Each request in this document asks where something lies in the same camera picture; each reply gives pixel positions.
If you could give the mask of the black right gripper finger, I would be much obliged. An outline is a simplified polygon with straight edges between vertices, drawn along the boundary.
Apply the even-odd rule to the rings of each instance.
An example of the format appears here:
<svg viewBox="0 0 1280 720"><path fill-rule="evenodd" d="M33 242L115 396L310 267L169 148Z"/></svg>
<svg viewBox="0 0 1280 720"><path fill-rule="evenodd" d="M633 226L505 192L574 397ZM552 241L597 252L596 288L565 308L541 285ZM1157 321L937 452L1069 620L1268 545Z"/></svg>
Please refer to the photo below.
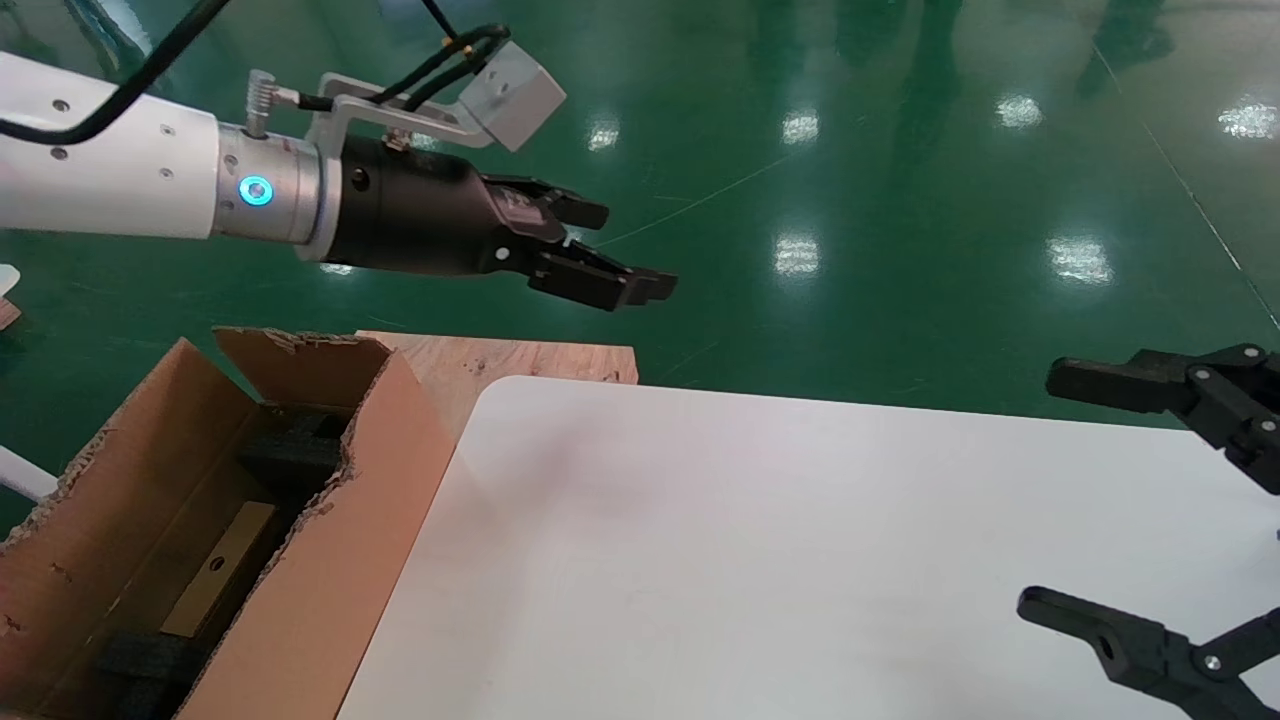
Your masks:
<svg viewBox="0 0 1280 720"><path fill-rule="evenodd" d="M1196 644L1164 624L1050 588L1025 588L1018 616L1085 642L1107 679L1190 719L1276 719L1244 682L1279 655L1279 611Z"/></svg>
<svg viewBox="0 0 1280 720"><path fill-rule="evenodd" d="M1258 345L1211 354L1137 351L1125 363L1055 360L1057 398L1175 416L1261 489L1279 493L1279 355Z"/></svg>

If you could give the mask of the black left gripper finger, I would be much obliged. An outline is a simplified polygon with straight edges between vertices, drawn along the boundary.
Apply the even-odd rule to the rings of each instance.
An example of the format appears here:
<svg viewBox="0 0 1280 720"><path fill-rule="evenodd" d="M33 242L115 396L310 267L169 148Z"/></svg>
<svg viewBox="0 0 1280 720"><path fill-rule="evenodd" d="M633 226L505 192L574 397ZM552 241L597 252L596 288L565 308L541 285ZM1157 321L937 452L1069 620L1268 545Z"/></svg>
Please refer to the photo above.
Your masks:
<svg viewBox="0 0 1280 720"><path fill-rule="evenodd" d="M480 181L503 224L518 233L543 231L553 223L599 231L611 217L607 205L532 177L480 176Z"/></svg>
<svg viewBox="0 0 1280 720"><path fill-rule="evenodd" d="M540 252L527 277L531 290L608 313L666 301L678 284L673 273L627 266L582 243Z"/></svg>

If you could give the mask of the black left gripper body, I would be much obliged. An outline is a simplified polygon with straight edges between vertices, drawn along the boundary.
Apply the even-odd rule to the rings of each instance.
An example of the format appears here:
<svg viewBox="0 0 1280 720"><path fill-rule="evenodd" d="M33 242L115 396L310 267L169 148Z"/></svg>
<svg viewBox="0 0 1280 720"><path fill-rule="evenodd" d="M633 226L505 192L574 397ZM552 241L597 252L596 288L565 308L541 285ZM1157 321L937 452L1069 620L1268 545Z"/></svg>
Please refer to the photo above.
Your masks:
<svg viewBox="0 0 1280 720"><path fill-rule="evenodd" d="M335 229L321 263L415 275L524 272L564 241L558 223L534 233L503 224L471 161L416 149L394 151L351 136L340 154Z"/></svg>

